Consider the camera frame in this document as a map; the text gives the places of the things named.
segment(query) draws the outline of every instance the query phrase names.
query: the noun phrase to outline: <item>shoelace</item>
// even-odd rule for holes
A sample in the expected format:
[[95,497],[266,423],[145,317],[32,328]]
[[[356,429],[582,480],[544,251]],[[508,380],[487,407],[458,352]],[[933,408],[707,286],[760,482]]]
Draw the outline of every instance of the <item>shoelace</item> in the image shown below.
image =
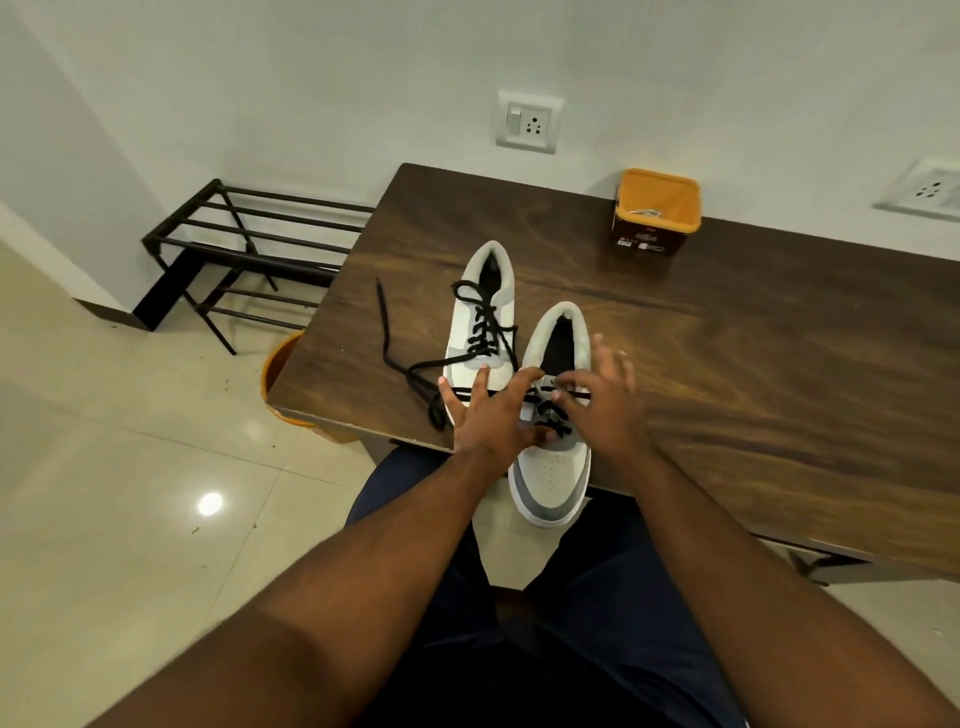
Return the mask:
[[[459,289],[462,287],[472,289],[479,297],[479,300],[465,298],[461,295]],[[430,420],[430,424],[438,430],[443,430],[448,422],[444,401],[440,396],[440,388],[436,382],[430,381],[425,376],[418,374],[418,370],[445,367],[447,364],[470,361],[477,356],[499,353],[500,341],[503,342],[504,349],[510,356],[510,363],[514,365],[514,371],[518,372],[520,369],[516,361],[514,349],[510,346],[506,337],[506,334],[509,332],[516,333],[517,326],[502,327],[499,324],[496,320],[496,306],[491,304],[490,294],[470,280],[458,280],[451,288],[453,288],[455,298],[464,303],[476,305],[479,309],[478,320],[472,330],[474,335],[467,340],[469,344],[467,353],[461,354],[460,356],[451,356],[448,359],[421,361],[412,366],[404,367],[390,357],[390,316],[387,313],[387,298],[383,292],[383,284],[380,282],[380,279],[376,280],[376,298],[380,304],[380,323],[383,326],[383,363],[395,372],[400,372],[404,378],[406,378],[407,384],[414,393],[426,402],[427,418]],[[493,342],[490,340],[491,333],[493,334]],[[551,427],[556,431],[558,436],[563,437],[573,431],[569,426],[563,425],[562,422],[560,422],[568,420],[566,413],[554,404],[552,400],[544,398],[542,395],[543,392],[552,392],[554,389],[556,389],[556,387],[552,386],[531,388],[527,390],[523,400],[534,404],[537,409],[537,414],[544,418],[542,421],[537,422],[536,425]],[[470,389],[468,387],[453,387],[453,393],[460,401],[469,401],[470,399]],[[492,397],[496,394],[496,391],[488,390],[488,393]],[[571,392],[570,394],[579,399],[588,400],[590,397],[589,394],[584,392]],[[551,413],[555,416],[554,419],[551,419]]]

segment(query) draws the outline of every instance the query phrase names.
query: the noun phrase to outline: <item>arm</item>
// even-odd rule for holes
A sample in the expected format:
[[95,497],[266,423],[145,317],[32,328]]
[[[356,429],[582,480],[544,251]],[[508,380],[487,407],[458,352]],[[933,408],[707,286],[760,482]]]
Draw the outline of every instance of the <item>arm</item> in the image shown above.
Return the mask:
[[315,546],[233,617],[93,726],[332,726],[357,718],[413,638],[477,503],[521,450],[548,439],[519,411],[539,369],[464,407],[441,379],[454,453],[435,473]]
[[595,337],[597,371],[555,393],[611,459],[660,558],[756,726],[960,726],[960,713],[890,643],[759,544],[652,445],[633,365]]

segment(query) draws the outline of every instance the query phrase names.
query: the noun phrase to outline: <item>wood grain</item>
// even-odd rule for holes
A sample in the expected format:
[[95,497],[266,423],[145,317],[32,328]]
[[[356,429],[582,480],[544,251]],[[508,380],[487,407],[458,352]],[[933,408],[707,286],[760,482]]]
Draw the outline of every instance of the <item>wood grain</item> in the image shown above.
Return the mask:
[[499,240],[518,351],[578,304],[634,360],[658,441],[754,531],[960,578],[960,263],[712,219],[664,258],[612,246],[612,209],[403,165],[270,403],[449,448],[380,358],[374,282],[394,358],[440,358],[450,283]]

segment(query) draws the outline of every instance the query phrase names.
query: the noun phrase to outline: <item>shoe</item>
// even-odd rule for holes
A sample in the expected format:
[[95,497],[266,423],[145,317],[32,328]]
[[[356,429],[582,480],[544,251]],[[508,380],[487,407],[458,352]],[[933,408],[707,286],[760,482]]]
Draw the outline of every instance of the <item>shoe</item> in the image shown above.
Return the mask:
[[463,278],[453,284],[453,295],[444,376],[457,398],[469,406],[480,367],[490,365],[491,392],[507,386],[516,370],[514,266],[506,249],[495,240],[481,246]]
[[590,448],[565,413],[550,399],[563,372],[590,368],[590,339],[584,314],[576,303],[557,303],[543,314],[523,355],[524,367],[540,367],[520,419],[548,425],[556,442],[524,450],[507,473],[510,493],[523,518],[541,528],[569,523],[580,509],[590,475]]

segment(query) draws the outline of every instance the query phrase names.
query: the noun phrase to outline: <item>white switch plate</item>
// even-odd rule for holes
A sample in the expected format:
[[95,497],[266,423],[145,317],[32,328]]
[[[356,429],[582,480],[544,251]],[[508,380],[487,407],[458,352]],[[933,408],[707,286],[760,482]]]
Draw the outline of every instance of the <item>white switch plate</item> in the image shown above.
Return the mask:
[[563,99],[500,91],[493,115],[496,143],[501,147],[555,154],[563,110]]
[[918,159],[874,207],[960,222],[960,160]]

